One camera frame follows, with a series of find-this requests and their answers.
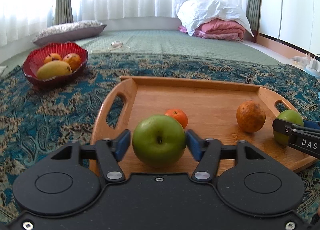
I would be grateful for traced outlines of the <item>large green apple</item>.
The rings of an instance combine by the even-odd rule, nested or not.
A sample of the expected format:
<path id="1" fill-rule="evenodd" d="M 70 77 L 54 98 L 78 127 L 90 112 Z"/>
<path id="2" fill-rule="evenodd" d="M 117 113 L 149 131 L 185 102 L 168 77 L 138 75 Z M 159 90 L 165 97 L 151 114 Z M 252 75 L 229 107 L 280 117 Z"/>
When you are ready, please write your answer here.
<path id="1" fill-rule="evenodd" d="M 150 116 L 136 126 L 132 146 L 136 157 L 146 165 L 169 167 L 184 154 L 184 128 L 176 119 L 164 114 Z"/>

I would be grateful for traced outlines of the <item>large brownish orange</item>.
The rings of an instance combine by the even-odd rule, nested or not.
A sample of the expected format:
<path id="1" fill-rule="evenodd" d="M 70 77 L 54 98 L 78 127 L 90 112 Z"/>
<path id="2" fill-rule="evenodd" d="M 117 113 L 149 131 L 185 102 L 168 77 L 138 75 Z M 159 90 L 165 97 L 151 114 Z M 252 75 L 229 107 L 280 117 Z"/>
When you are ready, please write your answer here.
<path id="1" fill-rule="evenodd" d="M 255 133 L 264 126 L 266 113 L 257 101 L 245 101 L 236 111 L 236 121 L 242 131 Z"/>

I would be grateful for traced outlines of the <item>small tangerine on tray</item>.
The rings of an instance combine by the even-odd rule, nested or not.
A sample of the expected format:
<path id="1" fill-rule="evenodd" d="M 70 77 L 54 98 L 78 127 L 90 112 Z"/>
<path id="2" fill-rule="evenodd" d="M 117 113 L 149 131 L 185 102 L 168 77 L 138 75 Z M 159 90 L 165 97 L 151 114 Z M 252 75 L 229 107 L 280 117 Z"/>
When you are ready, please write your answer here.
<path id="1" fill-rule="evenodd" d="M 170 110 L 167 110 L 165 115 L 173 119 L 176 119 L 176 121 L 178 121 L 184 129 L 188 125 L 188 121 L 189 121 L 188 116 L 178 108 L 172 108 Z"/>

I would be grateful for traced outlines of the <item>wooden serving tray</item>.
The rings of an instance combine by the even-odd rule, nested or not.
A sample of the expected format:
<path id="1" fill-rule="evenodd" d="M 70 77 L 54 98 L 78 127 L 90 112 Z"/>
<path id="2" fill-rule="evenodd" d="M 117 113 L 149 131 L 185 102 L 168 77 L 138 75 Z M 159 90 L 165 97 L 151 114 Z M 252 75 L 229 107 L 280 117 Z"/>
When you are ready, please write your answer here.
<path id="1" fill-rule="evenodd" d="M 257 101 L 266 112 L 266 122 L 254 134 L 242 132 L 236 122 L 238 106 Z M 246 140 L 294 172 L 308 168 L 316 159 L 274 141 L 272 122 L 277 104 L 293 105 L 263 86 L 224 81 L 123 76 L 105 98 L 95 120 L 91 143 L 116 138 L 123 130 L 133 131 L 140 121 L 172 108 L 188 117 L 188 129 L 202 138 L 215 138 L 234 145 Z"/>

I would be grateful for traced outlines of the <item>teal paisley blanket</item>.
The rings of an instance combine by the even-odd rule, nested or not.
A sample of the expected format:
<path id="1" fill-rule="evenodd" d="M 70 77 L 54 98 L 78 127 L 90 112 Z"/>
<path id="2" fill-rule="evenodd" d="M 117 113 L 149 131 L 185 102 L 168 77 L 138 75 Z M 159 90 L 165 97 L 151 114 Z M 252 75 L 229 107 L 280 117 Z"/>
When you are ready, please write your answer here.
<path id="1" fill-rule="evenodd" d="M 279 93 L 308 120 L 319 120 L 319 82 L 275 60 L 266 64 L 160 53 L 106 53 L 89 57 L 70 84 L 39 90 L 16 67 L 1 77 L 1 223 L 20 210 L 12 195 L 16 177 L 70 140 L 86 144 L 106 95 L 123 75 L 220 80 L 256 84 Z"/>

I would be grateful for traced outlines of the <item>reddish fruit in bowl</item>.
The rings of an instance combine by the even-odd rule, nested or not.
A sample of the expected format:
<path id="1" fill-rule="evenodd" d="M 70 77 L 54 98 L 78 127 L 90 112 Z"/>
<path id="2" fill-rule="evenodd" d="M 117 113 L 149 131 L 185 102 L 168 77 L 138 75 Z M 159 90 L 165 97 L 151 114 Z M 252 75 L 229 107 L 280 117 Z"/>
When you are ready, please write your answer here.
<path id="1" fill-rule="evenodd" d="M 82 60 L 81 60 L 80 56 L 78 54 L 76 54 L 76 53 L 67 54 L 63 58 L 63 61 L 70 65 L 72 72 L 77 70 L 80 67 L 81 63 L 82 63 Z"/>

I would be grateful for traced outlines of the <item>yellow mango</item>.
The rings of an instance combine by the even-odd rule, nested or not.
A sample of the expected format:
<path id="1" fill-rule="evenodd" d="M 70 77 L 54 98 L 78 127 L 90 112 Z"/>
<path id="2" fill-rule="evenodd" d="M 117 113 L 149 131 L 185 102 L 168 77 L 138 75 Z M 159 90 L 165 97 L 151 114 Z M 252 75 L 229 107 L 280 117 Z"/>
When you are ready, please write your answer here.
<path id="1" fill-rule="evenodd" d="M 41 66 L 36 73 L 37 79 L 47 80 L 72 73 L 71 67 L 64 61 L 51 61 Z"/>

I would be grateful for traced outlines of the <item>red fruit bowl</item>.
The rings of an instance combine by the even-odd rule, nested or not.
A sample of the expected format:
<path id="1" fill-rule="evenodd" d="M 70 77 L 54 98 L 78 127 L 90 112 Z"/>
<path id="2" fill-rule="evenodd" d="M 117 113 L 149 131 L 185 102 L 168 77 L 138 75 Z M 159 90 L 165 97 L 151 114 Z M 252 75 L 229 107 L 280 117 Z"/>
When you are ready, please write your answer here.
<path id="1" fill-rule="evenodd" d="M 88 51 L 76 43 L 49 43 L 28 55 L 22 71 L 34 86 L 48 90 L 75 80 L 87 61 Z"/>

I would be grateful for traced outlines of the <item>orange fruit in bowl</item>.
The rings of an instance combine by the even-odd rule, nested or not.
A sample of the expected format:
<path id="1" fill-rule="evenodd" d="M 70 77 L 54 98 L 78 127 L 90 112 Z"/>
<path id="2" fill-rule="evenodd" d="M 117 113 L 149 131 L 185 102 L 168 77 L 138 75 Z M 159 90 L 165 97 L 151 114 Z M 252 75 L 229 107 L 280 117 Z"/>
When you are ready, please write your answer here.
<path id="1" fill-rule="evenodd" d="M 62 58 L 60 56 L 60 54 L 57 53 L 50 53 L 46 56 L 46 58 L 44 59 L 43 63 L 46 64 L 48 62 L 51 61 L 62 61 Z"/>

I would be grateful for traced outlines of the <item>green quilted mat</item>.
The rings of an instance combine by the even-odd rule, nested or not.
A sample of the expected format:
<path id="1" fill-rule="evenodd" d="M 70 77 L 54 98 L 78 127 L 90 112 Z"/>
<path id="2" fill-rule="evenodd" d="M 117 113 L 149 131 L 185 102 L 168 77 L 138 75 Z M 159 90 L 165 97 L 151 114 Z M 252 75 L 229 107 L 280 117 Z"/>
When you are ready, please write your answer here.
<path id="1" fill-rule="evenodd" d="M 107 50 L 114 41 L 121 41 L 122 52 L 192 55 L 231 61 L 279 65 L 280 62 L 241 41 L 203 39 L 177 30 L 104 31 L 99 36 L 77 40 L 89 53 Z"/>

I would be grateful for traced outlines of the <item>green curtain right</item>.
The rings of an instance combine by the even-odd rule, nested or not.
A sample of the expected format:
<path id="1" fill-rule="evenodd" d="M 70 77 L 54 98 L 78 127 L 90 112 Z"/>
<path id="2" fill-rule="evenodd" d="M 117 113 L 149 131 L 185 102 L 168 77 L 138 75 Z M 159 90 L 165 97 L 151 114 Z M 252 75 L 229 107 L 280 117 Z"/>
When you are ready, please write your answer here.
<path id="1" fill-rule="evenodd" d="M 246 16 L 251 30 L 257 32 L 260 23 L 261 0 L 248 0 Z"/>

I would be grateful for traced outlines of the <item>pink folded blanket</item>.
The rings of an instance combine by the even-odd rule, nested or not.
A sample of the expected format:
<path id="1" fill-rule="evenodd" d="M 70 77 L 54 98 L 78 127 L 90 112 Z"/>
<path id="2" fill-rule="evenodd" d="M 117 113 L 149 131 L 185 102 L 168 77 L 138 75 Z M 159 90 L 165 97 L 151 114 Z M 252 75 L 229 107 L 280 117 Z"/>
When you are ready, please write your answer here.
<path id="1" fill-rule="evenodd" d="M 246 30 L 235 21 L 213 19 L 195 29 L 193 36 L 203 39 L 242 41 Z"/>

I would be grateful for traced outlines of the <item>grey floral pillow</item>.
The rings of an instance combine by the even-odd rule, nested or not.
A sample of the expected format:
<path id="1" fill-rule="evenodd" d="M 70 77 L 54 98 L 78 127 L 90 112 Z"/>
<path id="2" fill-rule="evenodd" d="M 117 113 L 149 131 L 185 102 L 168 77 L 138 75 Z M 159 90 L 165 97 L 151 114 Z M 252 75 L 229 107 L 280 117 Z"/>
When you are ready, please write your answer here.
<path id="1" fill-rule="evenodd" d="M 40 31 L 32 43 L 41 47 L 48 43 L 63 43 L 98 36 L 107 24 L 99 21 L 85 20 L 54 25 Z"/>

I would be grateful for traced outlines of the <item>white pillow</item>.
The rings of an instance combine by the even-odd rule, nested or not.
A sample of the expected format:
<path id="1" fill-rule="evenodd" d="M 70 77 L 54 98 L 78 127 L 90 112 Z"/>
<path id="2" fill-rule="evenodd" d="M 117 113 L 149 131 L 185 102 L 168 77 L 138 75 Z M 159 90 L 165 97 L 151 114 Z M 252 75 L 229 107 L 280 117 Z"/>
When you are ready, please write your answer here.
<path id="1" fill-rule="evenodd" d="M 253 34 L 248 18 L 237 5 L 219 0 L 176 0 L 176 15 L 181 24 L 192 36 L 196 28 L 214 19 L 235 21 Z"/>

